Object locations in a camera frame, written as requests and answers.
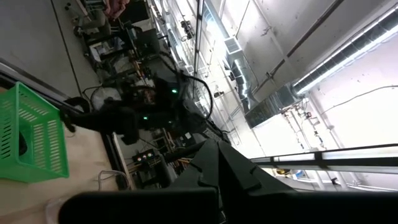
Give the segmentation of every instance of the green plastic basket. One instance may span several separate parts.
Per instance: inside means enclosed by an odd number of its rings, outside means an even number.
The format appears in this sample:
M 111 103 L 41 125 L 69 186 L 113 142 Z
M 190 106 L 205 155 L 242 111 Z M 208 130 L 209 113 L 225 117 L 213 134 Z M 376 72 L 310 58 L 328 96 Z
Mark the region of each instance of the green plastic basket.
M 27 151 L 19 155 L 19 133 Z M 0 94 L 0 178 L 40 182 L 69 177 L 59 110 L 25 85 Z

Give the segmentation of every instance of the floor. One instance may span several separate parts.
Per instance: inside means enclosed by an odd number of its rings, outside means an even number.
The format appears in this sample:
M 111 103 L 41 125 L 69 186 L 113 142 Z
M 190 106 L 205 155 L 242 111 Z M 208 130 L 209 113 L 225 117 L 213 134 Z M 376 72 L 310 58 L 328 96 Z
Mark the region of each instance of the floor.
M 98 84 L 96 73 L 73 35 L 75 0 L 0 1 L 0 58 L 67 96 Z

